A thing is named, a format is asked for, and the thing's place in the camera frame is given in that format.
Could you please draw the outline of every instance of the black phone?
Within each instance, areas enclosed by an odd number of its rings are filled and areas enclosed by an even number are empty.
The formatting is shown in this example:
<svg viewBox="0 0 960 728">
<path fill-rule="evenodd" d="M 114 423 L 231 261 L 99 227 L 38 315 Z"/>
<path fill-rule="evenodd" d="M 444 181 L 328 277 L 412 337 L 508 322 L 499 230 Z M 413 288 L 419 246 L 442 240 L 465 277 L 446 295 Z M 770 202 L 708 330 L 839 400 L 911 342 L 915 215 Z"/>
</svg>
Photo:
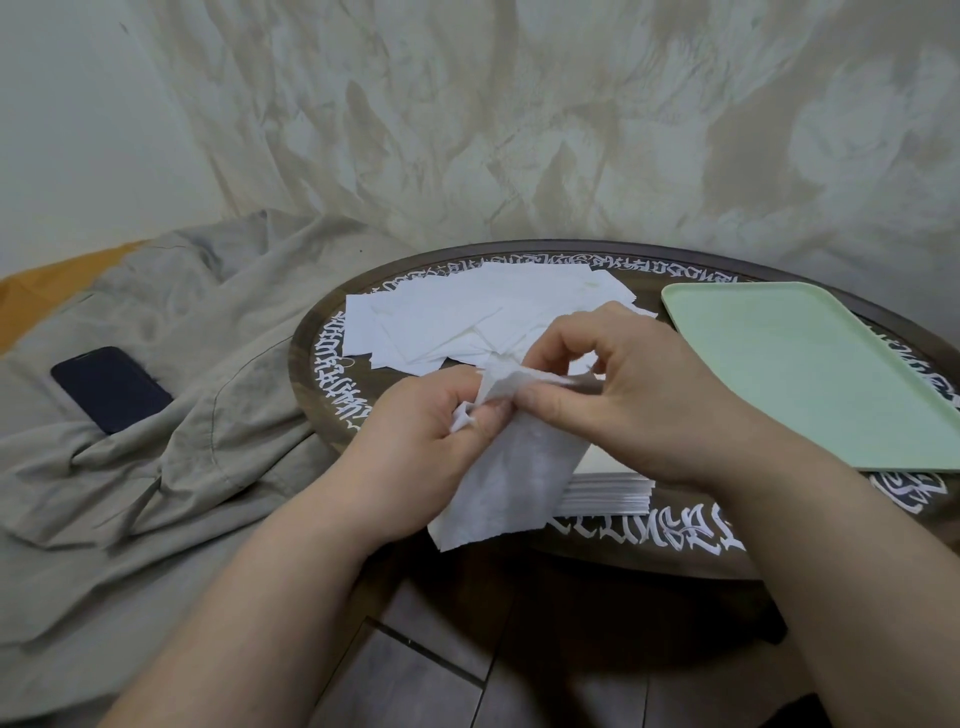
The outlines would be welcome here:
<svg viewBox="0 0 960 728">
<path fill-rule="evenodd" d="M 173 401 L 143 367 L 116 347 L 62 361 L 50 376 L 107 435 L 155 415 Z"/>
</svg>

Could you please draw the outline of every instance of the round wooden table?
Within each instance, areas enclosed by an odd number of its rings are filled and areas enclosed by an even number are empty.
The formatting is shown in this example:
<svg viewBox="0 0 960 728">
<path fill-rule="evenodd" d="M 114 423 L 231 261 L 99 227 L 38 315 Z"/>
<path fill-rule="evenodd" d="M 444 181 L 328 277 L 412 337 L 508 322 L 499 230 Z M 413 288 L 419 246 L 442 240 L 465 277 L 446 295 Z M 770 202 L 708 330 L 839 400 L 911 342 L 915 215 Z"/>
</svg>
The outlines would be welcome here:
<svg viewBox="0 0 960 728">
<path fill-rule="evenodd" d="M 319 301 L 300 322 L 290 347 L 290 378 L 317 433 L 342 452 L 376 399 L 404 374 L 371 370 L 368 356 L 340 355 L 347 294 L 391 289 L 405 279 L 448 275 L 485 260 L 588 263 L 605 268 L 636 293 L 636 305 L 669 322 L 660 291 L 671 282 L 803 280 L 754 263 L 634 243 L 521 240 L 447 248 L 414 255 L 350 280 Z M 943 339 L 874 303 L 829 289 L 941 396 L 960 408 L 960 352 Z M 869 473 L 871 482 L 951 547 L 960 544 L 960 475 Z M 555 519 L 516 537 L 537 549 L 635 570 L 705 578 L 755 579 L 735 529 L 702 493 L 660 485 L 649 516 Z"/>
</svg>

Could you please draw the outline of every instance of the light green tray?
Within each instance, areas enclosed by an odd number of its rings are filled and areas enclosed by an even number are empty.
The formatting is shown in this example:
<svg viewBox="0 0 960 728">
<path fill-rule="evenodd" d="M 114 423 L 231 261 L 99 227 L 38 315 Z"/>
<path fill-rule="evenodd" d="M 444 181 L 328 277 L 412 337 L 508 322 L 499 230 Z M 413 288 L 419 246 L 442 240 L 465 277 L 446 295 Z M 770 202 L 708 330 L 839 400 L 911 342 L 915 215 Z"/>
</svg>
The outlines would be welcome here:
<svg viewBox="0 0 960 728">
<path fill-rule="evenodd" d="M 960 471 L 960 413 L 828 291 L 673 283 L 677 330 L 736 394 L 862 471 Z"/>
</svg>

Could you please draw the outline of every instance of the forearm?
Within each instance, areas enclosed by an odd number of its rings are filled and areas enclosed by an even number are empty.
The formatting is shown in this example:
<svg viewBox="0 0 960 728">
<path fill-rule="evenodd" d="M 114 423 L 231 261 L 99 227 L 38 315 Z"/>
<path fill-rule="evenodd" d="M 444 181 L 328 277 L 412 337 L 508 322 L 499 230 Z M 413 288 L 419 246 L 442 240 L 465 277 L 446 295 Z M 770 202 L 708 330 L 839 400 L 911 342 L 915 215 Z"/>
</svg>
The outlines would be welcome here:
<svg viewBox="0 0 960 728">
<path fill-rule="evenodd" d="M 717 496 L 831 715 L 956 719 L 960 560 L 832 455 L 792 433 L 774 439 Z"/>
<path fill-rule="evenodd" d="M 318 481 L 264 521 L 104 726 L 300 726 L 369 547 Z"/>
</svg>

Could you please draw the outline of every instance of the hand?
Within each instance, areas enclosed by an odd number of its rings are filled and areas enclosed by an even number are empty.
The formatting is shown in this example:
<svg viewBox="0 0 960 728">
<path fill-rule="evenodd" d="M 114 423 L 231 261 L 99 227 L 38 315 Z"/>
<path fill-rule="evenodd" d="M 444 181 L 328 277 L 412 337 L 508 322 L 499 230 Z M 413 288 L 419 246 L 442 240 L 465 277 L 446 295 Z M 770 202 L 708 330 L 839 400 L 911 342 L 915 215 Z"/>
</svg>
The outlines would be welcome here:
<svg viewBox="0 0 960 728">
<path fill-rule="evenodd" d="M 774 440 L 799 437 L 731 392 L 671 327 L 619 303 L 561 316 L 523 364 L 566 374 L 586 352 L 606 372 L 603 394 L 536 383 L 515 403 L 647 477 L 708 488 Z"/>
<path fill-rule="evenodd" d="M 473 462 L 507 426 L 508 401 L 486 402 L 475 425 L 450 434 L 453 410 L 473 401 L 480 374 L 467 365 L 409 376 L 377 401 L 347 450 L 311 488 L 324 489 L 351 539 L 373 550 L 416 533 L 453 498 Z"/>
</svg>

